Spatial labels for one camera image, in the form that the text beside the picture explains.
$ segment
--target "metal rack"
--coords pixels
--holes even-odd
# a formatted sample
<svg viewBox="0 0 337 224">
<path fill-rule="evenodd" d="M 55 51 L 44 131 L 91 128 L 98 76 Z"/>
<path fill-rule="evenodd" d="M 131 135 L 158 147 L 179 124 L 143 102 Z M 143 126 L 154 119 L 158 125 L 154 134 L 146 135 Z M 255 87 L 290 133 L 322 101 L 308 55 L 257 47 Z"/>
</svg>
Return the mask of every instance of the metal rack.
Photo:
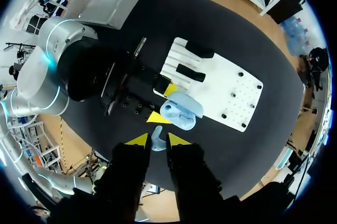
<svg viewBox="0 0 337 224">
<path fill-rule="evenodd" d="M 10 124 L 10 126 L 22 125 L 22 123 L 19 122 L 19 118 L 11 118 L 8 124 Z M 23 154 L 34 167 L 43 166 L 61 172 L 60 147 L 48 137 L 42 121 L 28 126 L 12 128 L 10 132 L 20 143 Z M 46 139 L 46 146 L 42 146 L 42 138 Z"/>
</svg>

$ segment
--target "yellow marker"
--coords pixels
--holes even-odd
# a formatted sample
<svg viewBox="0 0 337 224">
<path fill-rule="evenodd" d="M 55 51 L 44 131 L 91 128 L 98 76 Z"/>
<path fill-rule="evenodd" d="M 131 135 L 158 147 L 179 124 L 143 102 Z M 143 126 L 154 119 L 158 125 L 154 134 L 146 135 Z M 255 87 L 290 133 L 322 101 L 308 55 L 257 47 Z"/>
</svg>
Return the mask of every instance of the yellow marker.
<svg viewBox="0 0 337 224">
<path fill-rule="evenodd" d="M 163 116 L 158 114 L 157 112 L 152 112 L 150 117 L 146 121 L 147 123 L 166 123 L 172 124 L 169 120 L 166 120 Z"/>
<path fill-rule="evenodd" d="M 138 144 L 138 145 L 144 146 L 144 148 L 145 148 L 146 140 L 147 140 L 147 133 L 145 133 L 141 136 L 138 136 L 137 138 L 127 142 L 126 144 L 128 144 L 128 145 Z"/>
<path fill-rule="evenodd" d="M 181 145 L 191 144 L 190 142 L 185 141 L 184 139 L 182 139 L 182 138 L 180 138 L 180 137 L 178 137 L 178 136 L 176 136 L 172 133 L 169 133 L 168 137 L 170 138 L 171 146 L 178 145 L 178 144 L 181 144 Z"/>
<path fill-rule="evenodd" d="M 167 97 L 171 93 L 178 91 L 178 88 L 173 83 L 169 84 L 166 91 L 164 92 L 164 96 Z M 150 117 L 146 121 L 147 123 L 164 123 L 164 124 L 172 124 L 169 120 L 166 120 L 163 116 L 158 114 L 157 112 L 152 112 Z"/>
<path fill-rule="evenodd" d="M 170 95 L 171 93 L 178 91 L 178 88 L 176 85 L 174 85 L 173 83 L 169 84 L 169 86 L 167 87 L 166 91 L 164 92 L 164 96 L 167 97 L 168 95 Z"/>
</svg>

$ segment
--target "round table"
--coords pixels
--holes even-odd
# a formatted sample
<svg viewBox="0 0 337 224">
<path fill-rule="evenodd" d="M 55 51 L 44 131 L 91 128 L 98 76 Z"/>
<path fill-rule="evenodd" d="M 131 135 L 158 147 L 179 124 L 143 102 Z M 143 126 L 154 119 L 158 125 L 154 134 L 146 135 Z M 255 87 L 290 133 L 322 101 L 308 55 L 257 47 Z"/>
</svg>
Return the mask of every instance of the round table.
<svg viewBox="0 0 337 224">
<path fill-rule="evenodd" d="M 101 41 L 131 52 L 146 37 L 140 60 L 158 72 L 174 38 L 180 37 L 213 48 L 262 81 L 260 101 L 244 133 L 207 117 L 198 120 L 190 131 L 162 126 L 164 133 L 201 145 L 207 165 L 222 182 L 225 198 L 243 196 L 266 174 L 295 125 L 303 87 L 287 58 L 257 27 L 209 0 L 139 0 L 121 30 L 95 29 Z M 164 102 L 142 83 L 131 80 L 129 88 L 146 100 L 160 105 Z M 106 158 L 111 158 L 117 143 L 152 133 L 158 125 L 140 120 L 122 106 L 105 117 L 98 96 L 70 102 L 62 117 Z M 165 151 L 151 153 L 146 180 L 174 189 Z"/>
</svg>

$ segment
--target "light blue cloth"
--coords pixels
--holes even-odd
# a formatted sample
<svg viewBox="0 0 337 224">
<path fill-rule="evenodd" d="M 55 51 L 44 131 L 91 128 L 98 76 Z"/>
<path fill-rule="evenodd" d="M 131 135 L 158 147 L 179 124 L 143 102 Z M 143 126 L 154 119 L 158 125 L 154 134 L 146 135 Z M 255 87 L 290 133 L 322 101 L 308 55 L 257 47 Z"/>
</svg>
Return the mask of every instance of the light blue cloth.
<svg viewBox="0 0 337 224">
<path fill-rule="evenodd" d="M 157 126 L 152 135 L 151 135 L 151 140 L 152 140 L 152 150 L 153 151 L 162 151 L 166 150 L 166 142 L 160 138 L 160 133 L 162 132 L 163 127 L 162 126 Z"/>
<path fill-rule="evenodd" d="M 175 91 L 168 95 L 160 114 L 178 128 L 191 130 L 196 124 L 196 116 L 203 117 L 204 109 L 192 97 L 181 91 Z"/>
</svg>

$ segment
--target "white pegboard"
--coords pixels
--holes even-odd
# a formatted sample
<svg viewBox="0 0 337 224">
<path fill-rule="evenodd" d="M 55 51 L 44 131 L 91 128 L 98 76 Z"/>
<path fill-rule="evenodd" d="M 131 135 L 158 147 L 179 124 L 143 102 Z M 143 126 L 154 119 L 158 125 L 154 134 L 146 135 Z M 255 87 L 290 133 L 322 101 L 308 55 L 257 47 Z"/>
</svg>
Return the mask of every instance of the white pegboard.
<svg viewBox="0 0 337 224">
<path fill-rule="evenodd" d="M 198 101 L 204 108 L 204 116 L 244 132 L 259 102 L 263 83 L 218 54 L 210 59 L 197 57 L 185 49 L 186 43 L 181 38 L 174 40 L 161 74 Z M 177 73 L 178 64 L 205 73 L 204 82 Z"/>
</svg>

